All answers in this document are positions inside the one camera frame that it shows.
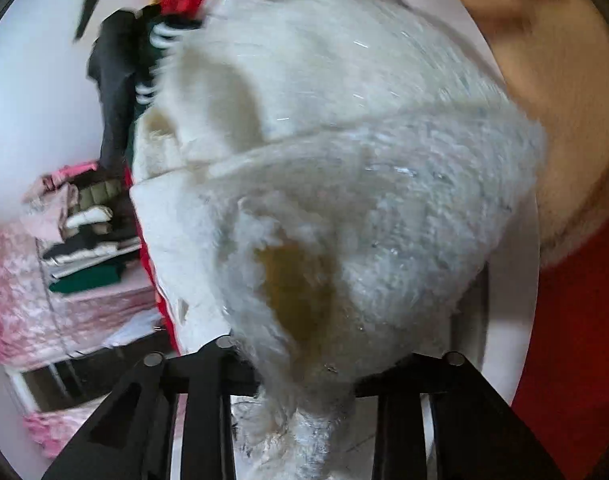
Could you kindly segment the red floral blanket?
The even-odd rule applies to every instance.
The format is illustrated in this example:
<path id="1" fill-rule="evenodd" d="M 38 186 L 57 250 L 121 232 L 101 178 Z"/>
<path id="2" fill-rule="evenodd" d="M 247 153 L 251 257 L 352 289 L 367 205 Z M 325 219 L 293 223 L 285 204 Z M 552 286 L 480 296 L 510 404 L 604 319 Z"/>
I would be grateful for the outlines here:
<path id="1" fill-rule="evenodd" d="M 259 370 L 248 479 L 358 479 L 351 386 L 448 347 L 457 303 L 538 201 L 514 399 L 562 474 L 609 445 L 609 29 L 591 0 L 461 0 L 492 76 L 387 0 L 221 0 L 158 66 L 131 197 L 184 352 Z"/>

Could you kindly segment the green hanging garment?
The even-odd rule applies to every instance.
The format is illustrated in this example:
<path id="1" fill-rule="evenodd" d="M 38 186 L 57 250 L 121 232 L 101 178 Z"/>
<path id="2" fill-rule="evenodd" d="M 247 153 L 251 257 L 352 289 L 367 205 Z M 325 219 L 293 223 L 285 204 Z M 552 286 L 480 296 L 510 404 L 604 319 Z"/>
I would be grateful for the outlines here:
<path id="1" fill-rule="evenodd" d="M 54 281 L 48 290 L 54 294 L 71 295 L 117 284 L 126 266 L 122 263 L 99 264 Z"/>

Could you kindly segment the white puffer jacket hanging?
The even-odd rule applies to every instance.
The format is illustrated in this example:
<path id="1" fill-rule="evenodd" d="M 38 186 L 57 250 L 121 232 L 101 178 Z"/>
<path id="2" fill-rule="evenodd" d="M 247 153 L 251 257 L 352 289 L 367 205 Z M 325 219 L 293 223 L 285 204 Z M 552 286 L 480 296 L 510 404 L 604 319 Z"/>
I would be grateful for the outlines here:
<path id="1" fill-rule="evenodd" d="M 78 229 L 89 224 L 106 223 L 112 218 L 112 211 L 106 206 L 93 206 L 68 217 L 65 222 L 67 230 Z"/>

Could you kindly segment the pink floral curtain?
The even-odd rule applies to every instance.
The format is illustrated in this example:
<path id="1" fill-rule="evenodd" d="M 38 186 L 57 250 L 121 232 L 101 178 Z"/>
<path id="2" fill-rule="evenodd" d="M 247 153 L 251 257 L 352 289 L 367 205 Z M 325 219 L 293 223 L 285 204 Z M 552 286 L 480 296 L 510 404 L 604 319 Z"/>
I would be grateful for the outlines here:
<path id="1" fill-rule="evenodd" d="M 136 250 L 99 263 L 124 264 L 119 283 L 71 295 L 48 290 L 60 278 L 44 252 L 19 224 L 0 229 L 0 365 L 54 458 L 138 359 L 172 348 Z"/>

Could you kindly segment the olive puffer jacket hanging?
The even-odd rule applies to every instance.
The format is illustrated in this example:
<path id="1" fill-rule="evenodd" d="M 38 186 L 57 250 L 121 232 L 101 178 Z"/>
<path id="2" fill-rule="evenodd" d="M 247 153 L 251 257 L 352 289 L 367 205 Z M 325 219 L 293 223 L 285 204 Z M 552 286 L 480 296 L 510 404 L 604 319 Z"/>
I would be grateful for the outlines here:
<path id="1" fill-rule="evenodd" d="M 80 188 L 77 203 L 78 211 L 95 206 L 102 206 L 122 192 L 122 183 L 117 179 L 93 183 L 87 188 Z"/>

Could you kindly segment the pink fluffy jacket hanging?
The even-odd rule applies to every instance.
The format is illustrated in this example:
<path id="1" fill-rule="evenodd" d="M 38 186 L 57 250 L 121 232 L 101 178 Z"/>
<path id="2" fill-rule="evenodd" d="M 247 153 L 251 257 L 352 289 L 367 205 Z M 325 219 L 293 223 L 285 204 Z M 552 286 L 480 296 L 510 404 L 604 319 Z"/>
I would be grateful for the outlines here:
<path id="1" fill-rule="evenodd" d="M 78 188 L 71 180 L 97 169 L 98 162 L 81 162 L 39 176 L 22 196 L 24 213 L 20 222 L 26 231 L 38 240 L 61 243 L 69 209 L 79 198 Z"/>

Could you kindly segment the black leather jacket folded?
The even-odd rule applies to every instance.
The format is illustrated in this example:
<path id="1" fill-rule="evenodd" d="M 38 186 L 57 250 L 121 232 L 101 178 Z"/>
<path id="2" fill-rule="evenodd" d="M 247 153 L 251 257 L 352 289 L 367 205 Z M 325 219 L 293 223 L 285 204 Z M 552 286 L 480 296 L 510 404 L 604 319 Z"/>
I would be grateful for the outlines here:
<path id="1" fill-rule="evenodd" d="M 160 14 L 159 6 L 152 7 Z M 103 115 L 104 131 L 98 163 L 112 174 L 122 173 L 133 120 L 135 29 L 142 10 L 118 10 L 108 16 L 100 26 L 88 59 L 88 78 L 96 83 Z"/>

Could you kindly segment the dark green striped garment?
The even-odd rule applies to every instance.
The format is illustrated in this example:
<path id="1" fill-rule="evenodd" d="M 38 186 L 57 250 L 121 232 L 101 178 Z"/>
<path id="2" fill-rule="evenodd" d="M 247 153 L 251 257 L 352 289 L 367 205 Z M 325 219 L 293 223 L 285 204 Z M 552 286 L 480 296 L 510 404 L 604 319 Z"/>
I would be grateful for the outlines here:
<path id="1" fill-rule="evenodd" d="M 152 6 L 143 9 L 137 18 L 133 120 L 124 155 L 129 168 L 133 164 L 136 123 L 152 105 L 157 92 L 155 79 L 159 64 L 188 32 L 200 28 L 199 20 L 178 14 L 159 14 Z"/>

